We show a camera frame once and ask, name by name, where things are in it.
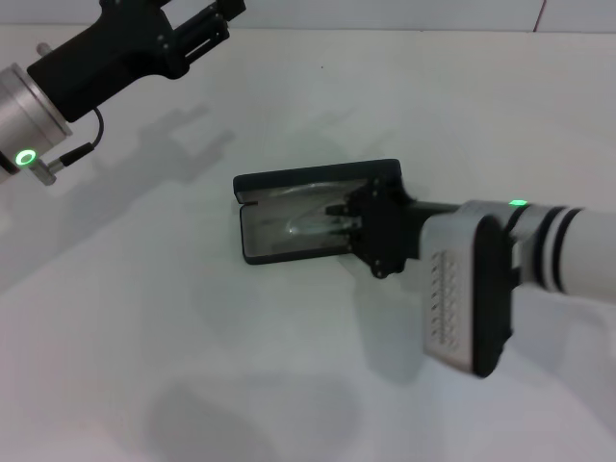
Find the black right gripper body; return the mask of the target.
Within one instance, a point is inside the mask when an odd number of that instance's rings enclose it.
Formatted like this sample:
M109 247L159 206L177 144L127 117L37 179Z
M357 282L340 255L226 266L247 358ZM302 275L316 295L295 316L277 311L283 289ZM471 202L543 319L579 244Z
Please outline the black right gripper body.
M401 273L408 260L420 258L425 222L459 208L458 204L413 198L399 177L374 178L349 197L349 214L360 219L360 225L350 233L352 253L378 279Z

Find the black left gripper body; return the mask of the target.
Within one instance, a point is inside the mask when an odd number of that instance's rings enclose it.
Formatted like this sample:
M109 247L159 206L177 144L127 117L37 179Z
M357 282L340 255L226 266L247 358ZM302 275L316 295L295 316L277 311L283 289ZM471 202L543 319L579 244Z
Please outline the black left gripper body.
M88 29L27 68L28 75L74 122L142 77L170 80L189 70L164 1L102 1Z

